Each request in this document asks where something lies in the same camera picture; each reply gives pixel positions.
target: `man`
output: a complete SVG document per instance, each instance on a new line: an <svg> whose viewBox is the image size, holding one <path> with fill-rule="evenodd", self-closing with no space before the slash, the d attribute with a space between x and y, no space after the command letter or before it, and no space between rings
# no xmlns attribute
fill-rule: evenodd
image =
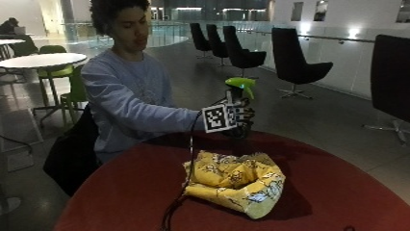
<svg viewBox="0 0 410 231"><path fill-rule="evenodd" d="M135 143L165 133L203 129L198 112L175 108L169 75L143 50L149 38L147 0L91 0L90 17L110 49L82 68L87 104L98 126L94 152L105 163Z"/></svg>
<svg viewBox="0 0 410 231"><path fill-rule="evenodd" d="M10 17L9 20L2 22L2 24L0 25L0 35L13 35L14 27L17 27L17 20Z"/></svg>

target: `light blue sweatshirt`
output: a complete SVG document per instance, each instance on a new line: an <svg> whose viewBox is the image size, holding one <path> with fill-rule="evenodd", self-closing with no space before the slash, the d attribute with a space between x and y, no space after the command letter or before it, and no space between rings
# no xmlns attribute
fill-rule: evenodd
<svg viewBox="0 0 410 231"><path fill-rule="evenodd" d="M189 131L198 112L174 108L165 67L146 53L141 62L130 62L107 49L81 73L99 133L94 152L102 162L141 141ZM202 124L201 117L195 128L203 129Z"/></svg>

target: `red round table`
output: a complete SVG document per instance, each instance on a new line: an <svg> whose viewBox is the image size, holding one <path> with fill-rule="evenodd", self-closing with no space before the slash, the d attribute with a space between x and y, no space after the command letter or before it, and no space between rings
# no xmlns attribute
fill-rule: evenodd
<svg viewBox="0 0 410 231"><path fill-rule="evenodd" d="M252 132L231 141L194 136L197 150L225 155L264 152L287 176L282 197L256 220L189 197L171 217L174 231L408 231L410 206L356 167L298 141ZM177 196L189 160L187 135L139 143L103 165L70 198L53 230L158 231Z"/></svg>

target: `black office chair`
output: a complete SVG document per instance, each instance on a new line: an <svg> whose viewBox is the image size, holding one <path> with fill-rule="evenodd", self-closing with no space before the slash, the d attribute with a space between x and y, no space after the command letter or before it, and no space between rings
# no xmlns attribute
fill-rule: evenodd
<svg viewBox="0 0 410 231"><path fill-rule="evenodd" d="M211 58L206 56L206 52L211 50L209 41L205 39L201 26L198 23L190 23L190 34L193 39L194 48L203 52L202 56L195 56L197 59Z"/></svg>
<svg viewBox="0 0 410 231"><path fill-rule="evenodd" d="M217 25L206 24L206 32L207 32L207 39L209 39L210 48L213 50L213 54L214 56L221 58L219 66L223 66L225 63L222 62L222 59L227 58L229 56L227 56L225 42L222 42L219 34L218 34Z"/></svg>
<svg viewBox="0 0 410 231"><path fill-rule="evenodd" d="M38 54L38 48L34 45L33 39L28 35L16 35L14 39L21 39L24 42L10 44L10 48L14 52L14 57L29 56Z"/></svg>
<svg viewBox="0 0 410 231"><path fill-rule="evenodd" d="M364 128L395 131L406 144L402 121L410 122L410 38L379 35L375 37L370 68L372 107L394 116L392 127L363 125Z"/></svg>
<svg viewBox="0 0 410 231"><path fill-rule="evenodd" d="M332 63L306 63L295 29L271 28L271 48L278 78L292 83L291 90L279 90L286 93L282 98L302 96L311 99L302 90L295 90L295 85L323 79Z"/></svg>
<svg viewBox="0 0 410 231"><path fill-rule="evenodd" d="M251 52L248 49L242 49L239 40L235 36L234 26L223 26L222 34L230 63L233 66L242 69L241 76L244 77L244 68L256 67L264 63L266 52Z"/></svg>

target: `curly hair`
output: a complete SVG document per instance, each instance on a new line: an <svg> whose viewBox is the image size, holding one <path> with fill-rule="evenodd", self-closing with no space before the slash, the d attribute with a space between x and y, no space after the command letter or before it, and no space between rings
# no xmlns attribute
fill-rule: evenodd
<svg viewBox="0 0 410 231"><path fill-rule="evenodd" d="M145 12L149 5L149 0L90 0L90 19L97 34L101 36L107 34L110 22L121 10L139 7Z"/></svg>

